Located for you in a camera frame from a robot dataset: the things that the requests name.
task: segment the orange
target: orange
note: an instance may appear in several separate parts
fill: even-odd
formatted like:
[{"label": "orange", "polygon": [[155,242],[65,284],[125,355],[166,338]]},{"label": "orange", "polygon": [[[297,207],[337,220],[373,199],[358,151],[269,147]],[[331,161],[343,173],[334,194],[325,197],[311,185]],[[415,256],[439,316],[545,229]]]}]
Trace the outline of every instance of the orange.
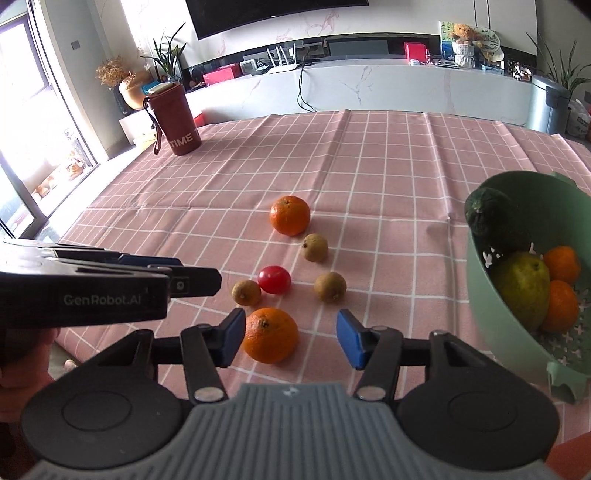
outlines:
[{"label": "orange", "polygon": [[310,207],[301,198],[289,195],[281,197],[271,207],[269,220],[282,235],[296,236],[310,224]]},{"label": "orange", "polygon": [[550,305],[540,326],[548,333],[566,333],[579,318],[579,301],[573,287],[562,280],[550,282]]},{"label": "orange", "polygon": [[574,285],[581,274],[581,262],[570,247],[556,247],[544,254],[544,263],[550,270],[550,280],[562,280]]},{"label": "orange", "polygon": [[272,307],[256,310],[246,319],[243,350],[262,364],[276,364],[290,356],[300,334],[293,318]]}]

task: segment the red tomato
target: red tomato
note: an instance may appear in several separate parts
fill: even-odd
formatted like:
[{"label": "red tomato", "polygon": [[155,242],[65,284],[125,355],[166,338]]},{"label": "red tomato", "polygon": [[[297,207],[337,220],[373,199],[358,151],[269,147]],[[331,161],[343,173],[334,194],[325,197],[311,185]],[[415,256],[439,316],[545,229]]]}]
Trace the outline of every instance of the red tomato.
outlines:
[{"label": "red tomato", "polygon": [[290,289],[290,273],[279,265],[272,265],[261,270],[258,277],[259,286],[267,293],[281,295]]}]

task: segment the tablecloth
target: tablecloth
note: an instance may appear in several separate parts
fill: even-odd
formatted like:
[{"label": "tablecloth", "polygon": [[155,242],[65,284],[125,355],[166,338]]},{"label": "tablecloth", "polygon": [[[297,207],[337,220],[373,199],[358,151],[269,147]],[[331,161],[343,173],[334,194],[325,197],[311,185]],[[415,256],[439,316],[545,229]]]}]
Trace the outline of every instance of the tablecloth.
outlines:
[{"label": "tablecloth", "polygon": [[[234,283],[255,278],[267,265],[289,270],[293,286],[283,296],[265,295],[257,308],[286,310],[301,342],[278,365],[240,352],[229,369],[219,370],[230,394],[243,382],[340,381],[351,389],[360,375],[335,336],[336,312],[344,307],[367,326],[387,325],[413,338],[444,329],[491,355],[466,291],[466,196],[507,170],[558,171],[591,193],[591,154],[582,145],[501,122],[341,111],[199,131],[203,145],[189,155],[174,156],[166,146],[158,156],[147,151],[135,160],[63,241],[215,267],[222,290],[213,298],[172,301],[164,321],[63,330],[59,342],[79,360],[137,328],[172,336],[196,323],[219,323],[235,307]],[[269,208],[285,194],[309,203],[308,233],[322,234],[330,245],[324,263],[298,255],[301,238],[272,230]],[[311,287],[331,270],[349,286],[337,305],[319,302]],[[423,369],[404,368],[397,395],[423,378]],[[180,367],[161,368],[160,381],[187,395]],[[557,402],[559,442],[591,430],[590,405],[588,399],[578,406]]]}]

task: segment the gray ribbed surface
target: gray ribbed surface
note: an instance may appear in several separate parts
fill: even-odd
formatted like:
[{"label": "gray ribbed surface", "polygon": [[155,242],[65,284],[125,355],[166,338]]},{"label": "gray ribbed surface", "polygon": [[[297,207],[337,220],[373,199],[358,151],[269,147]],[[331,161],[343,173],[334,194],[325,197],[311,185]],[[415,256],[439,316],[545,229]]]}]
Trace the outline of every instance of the gray ribbed surface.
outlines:
[{"label": "gray ribbed surface", "polygon": [[249,385],[223,404],[194,408],[160,452],[110,472],[39,464],[25,480],[558,480],[543,464],[470,472],[420,451],[388,407],[340,384]]}]

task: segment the gold vase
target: gold vase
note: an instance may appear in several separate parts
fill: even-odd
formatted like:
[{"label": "gold vase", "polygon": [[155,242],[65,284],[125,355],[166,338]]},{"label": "gold vase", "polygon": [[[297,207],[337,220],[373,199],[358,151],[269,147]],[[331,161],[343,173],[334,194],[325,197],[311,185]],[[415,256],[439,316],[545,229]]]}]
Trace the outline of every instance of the gold vase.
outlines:
[{"label": "gold vase", "polygon": [[149,70],[133,74],[133,78],[125,79],[119,85],[119,91],[125,99],[125,103],[134,110],[141,110],[144,107],[145,94],[142,87],[152,82],[152,74]]}]

